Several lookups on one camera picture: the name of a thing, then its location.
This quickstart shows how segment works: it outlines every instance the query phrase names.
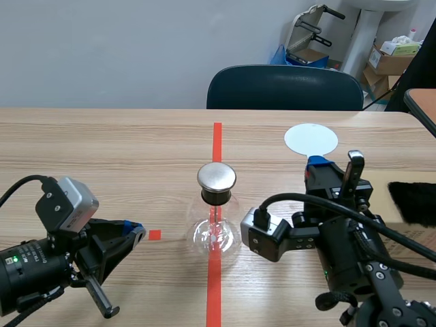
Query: black chair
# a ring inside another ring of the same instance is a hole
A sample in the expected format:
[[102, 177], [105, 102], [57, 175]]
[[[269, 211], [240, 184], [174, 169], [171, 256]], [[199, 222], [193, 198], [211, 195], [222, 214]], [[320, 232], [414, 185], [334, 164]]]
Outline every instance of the black chair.
[[248, 65], [221, 70], [207, 94], [208, 109], [359, 111], [363, 94], [348, 74], [327, 69]]

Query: glass flask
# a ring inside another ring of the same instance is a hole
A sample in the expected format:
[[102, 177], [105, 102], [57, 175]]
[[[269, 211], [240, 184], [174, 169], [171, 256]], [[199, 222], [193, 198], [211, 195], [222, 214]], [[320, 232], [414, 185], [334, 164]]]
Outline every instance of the glass flask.
[[205, 258], [232, 261], [240, 247], [239, 226], [244, 218], [230, 191], [236, 173], [225, 163], [211, 162], [198, 170], [197, 181], [202, 189], [187, 213], [188, 245]]

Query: red tape line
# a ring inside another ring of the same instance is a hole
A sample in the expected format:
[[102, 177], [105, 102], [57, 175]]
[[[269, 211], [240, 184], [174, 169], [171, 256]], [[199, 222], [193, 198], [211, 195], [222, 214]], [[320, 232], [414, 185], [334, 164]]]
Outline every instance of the red tape line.
[[149, 230], [149, 240], [161, 240], [161, 230]]
[[[212, 161], [222, 160], [223, 125], [213, 124]], [[214, 222], [215, 209], [211, 207], [210, 223]], [[217, 208], [217, 221], [221, 221], [221, 207]], [[211, 244], [207, 270], [206, 327], [221, 327], [221, 250]]]

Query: silver cap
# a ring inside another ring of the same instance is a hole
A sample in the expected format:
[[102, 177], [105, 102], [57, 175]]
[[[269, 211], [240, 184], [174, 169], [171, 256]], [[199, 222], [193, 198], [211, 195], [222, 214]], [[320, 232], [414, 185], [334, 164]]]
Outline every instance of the silver cap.
[[211, 193], [223, 193], [236, 183], [236, 173], [225, 163], [211, 162], [198, 170], [197, 181], [203, 189]]

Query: white paper circle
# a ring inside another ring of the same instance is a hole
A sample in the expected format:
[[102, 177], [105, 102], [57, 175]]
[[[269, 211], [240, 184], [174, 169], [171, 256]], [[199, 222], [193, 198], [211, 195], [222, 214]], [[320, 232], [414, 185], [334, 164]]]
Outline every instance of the white paper circle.
[[301, 155], [326, 155], [338, 146], [338, 137], [330, 129], [318, 124], [300, 124], [288, 129], [285, 143]]

